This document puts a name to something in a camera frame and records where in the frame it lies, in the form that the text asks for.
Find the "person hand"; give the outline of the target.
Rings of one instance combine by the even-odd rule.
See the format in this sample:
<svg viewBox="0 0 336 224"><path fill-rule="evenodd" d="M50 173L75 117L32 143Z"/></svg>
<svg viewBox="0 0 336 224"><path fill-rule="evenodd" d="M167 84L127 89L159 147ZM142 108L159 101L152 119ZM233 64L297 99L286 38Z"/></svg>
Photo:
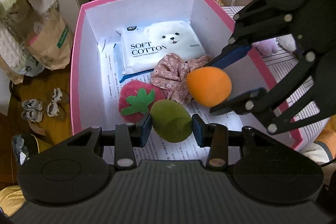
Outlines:
<svg viewBox="0 0 336 224"><path fill-rule="evenodd" d="M335 116L330 118L315 141L301 153L318 165L335 159Z"/></svg>

